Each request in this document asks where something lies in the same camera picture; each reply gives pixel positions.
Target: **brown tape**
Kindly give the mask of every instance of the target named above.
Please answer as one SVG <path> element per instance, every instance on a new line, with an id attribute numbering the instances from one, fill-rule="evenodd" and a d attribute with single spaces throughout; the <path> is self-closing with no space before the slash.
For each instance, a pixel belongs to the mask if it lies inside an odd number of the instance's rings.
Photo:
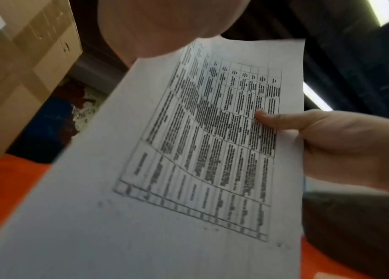
<path id="1" fill-rule="evenodd" d="M 53 0 L 10 41 L 0 32 L 0 106 L 23 84 L 43 103 L 50 92 L 33 67 L 73 24 L 68 0 Z"/>

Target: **white paper sheet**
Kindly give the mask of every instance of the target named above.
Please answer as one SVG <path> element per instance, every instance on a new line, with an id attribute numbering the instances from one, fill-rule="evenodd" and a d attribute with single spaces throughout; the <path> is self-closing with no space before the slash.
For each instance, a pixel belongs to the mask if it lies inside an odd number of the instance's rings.
<path id="1" fill-rule="evenodd" d="M 0 278 L 298 278 L 302 41 L 139 60 L 0 230 Z"/>

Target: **orange surface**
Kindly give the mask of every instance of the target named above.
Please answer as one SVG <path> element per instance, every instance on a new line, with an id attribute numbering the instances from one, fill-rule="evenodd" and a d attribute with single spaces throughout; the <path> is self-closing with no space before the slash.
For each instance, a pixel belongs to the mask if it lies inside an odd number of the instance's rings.
<path id="1" fill-rule="evenodd" d="M 0 158 L 0 225 L 12 213 L 23 197 L 49 169 L 50 165 L 37 164 L 12 155 Z M 302 239 L 302 279 L 332 279 L 329 274 L 350 279 L 371 279 L 335 262 Z"/>

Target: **cardboard box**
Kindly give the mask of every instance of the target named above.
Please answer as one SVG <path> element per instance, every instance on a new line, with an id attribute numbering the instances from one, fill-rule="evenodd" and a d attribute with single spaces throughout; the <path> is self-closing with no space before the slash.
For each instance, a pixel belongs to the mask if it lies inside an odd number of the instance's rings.
<path id="1" fill-rule="evenodd" d="M 0 156 L 82 53 L 68 0 L 0 0 Z"/>

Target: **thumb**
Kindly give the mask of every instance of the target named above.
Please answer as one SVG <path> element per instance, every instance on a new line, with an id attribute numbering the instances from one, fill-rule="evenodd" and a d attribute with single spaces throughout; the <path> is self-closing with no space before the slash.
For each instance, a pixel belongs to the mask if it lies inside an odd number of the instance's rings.
<path id="1" fill-rule="evenodd" d="M 326 117 L 326 113 L 319 109 L 299 114 L 268 114 L 259 109 L 254 114 L 254 118 L 258 122 L 278 130 L 302 130 L 324 117 Z"/>

